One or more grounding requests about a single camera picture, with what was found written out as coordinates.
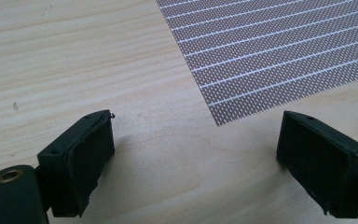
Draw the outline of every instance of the perforated sheet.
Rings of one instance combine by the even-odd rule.
[[[358,79],[358,0],[157,0],[218,125]]]

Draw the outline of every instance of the black clamp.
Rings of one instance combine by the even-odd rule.
[[[0,223],[48,223],[82,215],[106,162],[115,154],[109,110],[89,114],[37,154],[39,166],[0,171]]]
[[[325,214],[358,218],[358,142],[313,117],[285,111],[277,159]]]

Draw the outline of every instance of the wooden table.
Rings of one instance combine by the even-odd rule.
[[[275,160],[283,110],[358,141],[358,81],[218,127],[154,0],[1,0],[0,169],[101,109],[117,153],[84,216],[50,223],[358,223]]]

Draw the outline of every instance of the hole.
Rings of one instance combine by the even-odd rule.
[[[0,183],[8,183],[19,178],[22,175],[22,170],[9,170],[0,175]]]

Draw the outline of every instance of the brown dotted pattern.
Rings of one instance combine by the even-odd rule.
[[[358,80],[358,0],[157,0],[218,125]]]

